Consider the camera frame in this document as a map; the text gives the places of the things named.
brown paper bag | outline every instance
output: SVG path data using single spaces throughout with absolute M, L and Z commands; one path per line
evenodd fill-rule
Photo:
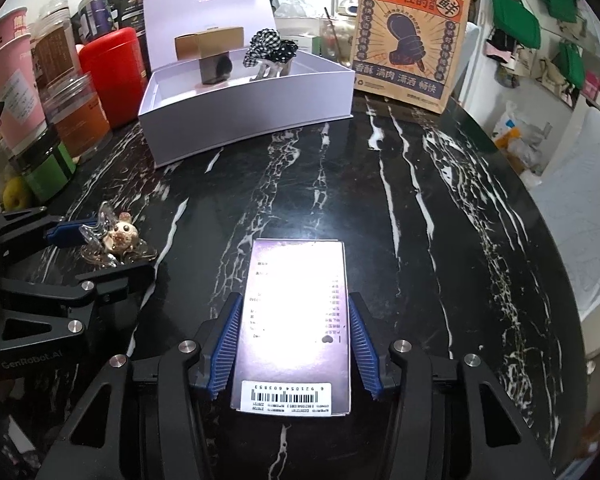
M 453 90 L 471 0 L 360 0 L 356 86 L 441 113 Z

purple box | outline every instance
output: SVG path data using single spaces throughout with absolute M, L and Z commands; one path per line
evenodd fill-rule
M 254 241 L 231 407 L 263 415 L 346 415 L 349 369 L 343 244 Z

white box lid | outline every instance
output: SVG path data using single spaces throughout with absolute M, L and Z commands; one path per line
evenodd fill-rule
M 144 0 L 152 70 L 177 61 L 174 38 L 212 27 L 243 27 L 244 40 L 275 28 L 269 0 Z

barcode sticker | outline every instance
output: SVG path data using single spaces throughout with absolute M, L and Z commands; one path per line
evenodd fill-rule
M 284 416 L 331 416 L 331 383 L 242 381 L 240 411 Z

open white box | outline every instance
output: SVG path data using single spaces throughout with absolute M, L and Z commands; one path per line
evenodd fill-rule
M 228 81 L 203 85 L 197 60 L 177 62 L 174 38 L 243 26 L 245 41 L 274 27 L 269 0 L 144 0 L 152 69 L 139 119 L 156 167 L 236 140 L 351 117 L 355 72 L 298 52 L 284 77 L 251 81 L 246 49 L 230 53 Z

